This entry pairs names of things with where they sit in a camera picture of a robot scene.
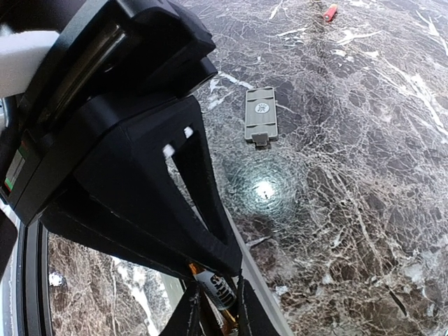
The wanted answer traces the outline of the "white remote control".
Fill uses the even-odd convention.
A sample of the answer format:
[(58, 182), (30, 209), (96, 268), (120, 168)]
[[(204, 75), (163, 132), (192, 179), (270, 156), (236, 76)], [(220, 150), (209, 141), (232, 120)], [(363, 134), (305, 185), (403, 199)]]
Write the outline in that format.
[[(248, 280), (279, 335), (292, 335), (293, 331), (288, 326), (286, 319), (281, 313), (279, 305), (276, 303), (273, 294), (265, 283), (258, 266), (249, 252), (249, 248), (244, 243), (244, 240), (235, 225), (235, 222), (232, 219), (230, 219), (229, 222), (242, 252), (241, 272), (240, 275), (234, 279), (234, 282), (237, 285), (240, 276), (243, 276)], [(178, 279), (170, 276), (163, 276), (162, 279), (167, 288), (169, 301), (175, 310), (189, 284), (182, 284)], [(200, 293), (200, 335), (239, 335), (239, 327), (232, 329), (230, 324), (223, 318), (217, 309), (213, 307), (202, 289), (200, 289)]]

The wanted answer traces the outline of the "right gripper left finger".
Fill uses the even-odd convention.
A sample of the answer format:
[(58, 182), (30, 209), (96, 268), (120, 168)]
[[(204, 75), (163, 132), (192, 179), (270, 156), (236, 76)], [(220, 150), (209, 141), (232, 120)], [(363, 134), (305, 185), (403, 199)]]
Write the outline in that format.
[(199, 285), (190, 283), (160, 336), (200, 335), (200, 299)]

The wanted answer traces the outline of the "brown battery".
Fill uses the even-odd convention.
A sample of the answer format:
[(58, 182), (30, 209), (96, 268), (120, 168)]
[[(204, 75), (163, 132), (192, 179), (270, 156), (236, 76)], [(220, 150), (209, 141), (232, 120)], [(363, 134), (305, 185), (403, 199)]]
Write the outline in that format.
[(207, 297), (214, 304), (232, 329), (239, 327), (237, 311), (237, 295), (233, 287), (223, 278), (202, 266), (190, 263), (189, 268)]

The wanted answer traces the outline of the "grey battery cover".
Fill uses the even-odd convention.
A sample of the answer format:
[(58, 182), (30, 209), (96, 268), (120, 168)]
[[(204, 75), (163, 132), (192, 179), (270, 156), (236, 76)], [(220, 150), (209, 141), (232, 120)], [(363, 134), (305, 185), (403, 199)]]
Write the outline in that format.
[(279, 135), (276, 97), (273, 87), (246, 91), (244, 139), (265, 147)]

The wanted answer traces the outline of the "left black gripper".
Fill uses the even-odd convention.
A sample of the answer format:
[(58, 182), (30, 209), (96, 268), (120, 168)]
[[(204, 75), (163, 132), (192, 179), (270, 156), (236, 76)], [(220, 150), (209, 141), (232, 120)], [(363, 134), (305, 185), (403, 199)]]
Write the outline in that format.
[(17, 94), (1, 95), (1, 199), (23, 223), (42, 212), (113, 126), (93, 103), (185, 97), (216, 74), (211, 33), (176, 1), (86, 1)]

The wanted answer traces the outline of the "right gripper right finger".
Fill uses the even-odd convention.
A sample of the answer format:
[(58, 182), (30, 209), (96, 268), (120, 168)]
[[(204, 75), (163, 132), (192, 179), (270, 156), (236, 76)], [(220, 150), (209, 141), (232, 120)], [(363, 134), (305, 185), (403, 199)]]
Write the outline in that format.
[(238, 278), (237, 299), (239, 335), (279, 336), (251, 284), (243, 276)]

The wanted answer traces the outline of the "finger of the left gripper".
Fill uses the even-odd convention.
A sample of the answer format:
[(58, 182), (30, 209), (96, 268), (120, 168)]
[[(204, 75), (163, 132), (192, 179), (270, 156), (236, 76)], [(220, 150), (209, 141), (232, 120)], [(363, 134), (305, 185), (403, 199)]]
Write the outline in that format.
[(242, 254), (221, 203), (196, 98), (134, 101), (45, 209), (56, 235), (173, 277), (197, 263), (239, 273)]

